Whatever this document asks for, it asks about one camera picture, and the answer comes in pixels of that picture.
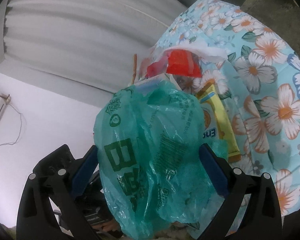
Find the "green plastic bag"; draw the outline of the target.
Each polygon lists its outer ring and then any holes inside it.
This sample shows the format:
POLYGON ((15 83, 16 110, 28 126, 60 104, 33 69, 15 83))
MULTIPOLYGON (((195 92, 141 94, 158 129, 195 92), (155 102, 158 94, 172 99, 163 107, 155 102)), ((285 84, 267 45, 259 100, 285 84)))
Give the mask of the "green plastic bag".
POLYGON ((199 101, 169 81, 122 89, 98 113, 102 186, 125 235, 150 239, 200 219, 215 192, 199 159, 204 131, 199 101))

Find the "yellow snack wrapper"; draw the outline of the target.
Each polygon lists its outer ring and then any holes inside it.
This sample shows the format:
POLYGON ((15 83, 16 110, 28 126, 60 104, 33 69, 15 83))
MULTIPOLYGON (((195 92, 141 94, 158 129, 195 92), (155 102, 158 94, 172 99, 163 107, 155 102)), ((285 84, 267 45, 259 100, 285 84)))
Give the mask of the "yellow snack wrapper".
POLYGON ((228 114, 213 84, 205 85, 196 95, 204 113, 205 130, 203 139, 216 143, 229 163, 241 159, 241 153, 230 125, 228 114))

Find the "white blue carton box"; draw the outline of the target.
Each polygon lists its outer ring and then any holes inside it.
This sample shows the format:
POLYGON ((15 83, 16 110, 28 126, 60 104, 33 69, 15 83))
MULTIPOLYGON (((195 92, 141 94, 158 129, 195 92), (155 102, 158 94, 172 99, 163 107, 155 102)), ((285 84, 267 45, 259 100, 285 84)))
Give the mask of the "white blue carton box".
POLYGON ((175 80, 173 79, 173 76, 170 74, 162 73, 159 75, 156 75, 154 77, 150 77, 148 79, 144 79, 142 81, 137 82, 135 86, 135 90, 138 93, 141 94, 147 94, 151 92, 152 90, 156 89, 162 81, 171 82, 172 84, 175 84, 175 80))

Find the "red plastic wrapper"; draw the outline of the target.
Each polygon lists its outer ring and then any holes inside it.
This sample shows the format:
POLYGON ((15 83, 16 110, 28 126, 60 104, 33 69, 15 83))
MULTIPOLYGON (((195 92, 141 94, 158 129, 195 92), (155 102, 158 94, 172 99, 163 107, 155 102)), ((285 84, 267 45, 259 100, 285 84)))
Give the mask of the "red plastic wrapper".
POLYGON ((162 73, 185 77, 202 77, 199 57, 182 49, 165 51, 158 61, 147 67, 146 77, 154 77, 162 73))

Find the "white tissue paper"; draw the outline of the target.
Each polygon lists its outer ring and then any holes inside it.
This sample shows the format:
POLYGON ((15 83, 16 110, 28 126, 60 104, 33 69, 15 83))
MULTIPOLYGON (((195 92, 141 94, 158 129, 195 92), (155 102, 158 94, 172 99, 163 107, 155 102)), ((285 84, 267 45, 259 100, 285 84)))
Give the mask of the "white tissue paper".
POLYGON ((209 47, 205 41, 195 40, 194 42, 183 42, 181 44, 171 46, 169 48, 163 49, 161 47, 155 48, 153 52, 151 52, 151 57, 153 57, 154 61, 159 61, 162 56, 168 51, 172 50, 185 50, 189 51, 198 57, 208 61, 208 62, 221 62, 228 59, 228 55, 226 51, 222 48, 217 47, 209 47))

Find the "floral blue bed cover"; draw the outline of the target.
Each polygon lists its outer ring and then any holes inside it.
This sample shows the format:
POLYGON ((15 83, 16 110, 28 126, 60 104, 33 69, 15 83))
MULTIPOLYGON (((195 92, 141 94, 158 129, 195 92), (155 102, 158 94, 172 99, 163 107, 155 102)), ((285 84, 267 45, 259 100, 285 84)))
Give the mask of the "floral blue bed cover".
POLYGON ((204 41, 226 59, 200 62, 201 78, 181 88, 214 85, 228 113, 245 173, 271 174, 283 216, 300 209, 300 59, 275 32, 240 7, 197 0, 155 44, 166 49, 204 41))

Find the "grey window curtain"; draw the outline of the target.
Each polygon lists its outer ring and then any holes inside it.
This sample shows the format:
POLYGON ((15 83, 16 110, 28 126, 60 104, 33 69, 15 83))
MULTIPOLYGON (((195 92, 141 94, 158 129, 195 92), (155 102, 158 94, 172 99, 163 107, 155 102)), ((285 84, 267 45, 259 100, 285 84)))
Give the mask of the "grey window curtain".
POLYGON ((8 0, 8 60, 105 92, 126 87, 144 57, 185 10, 177 0, 8 0))

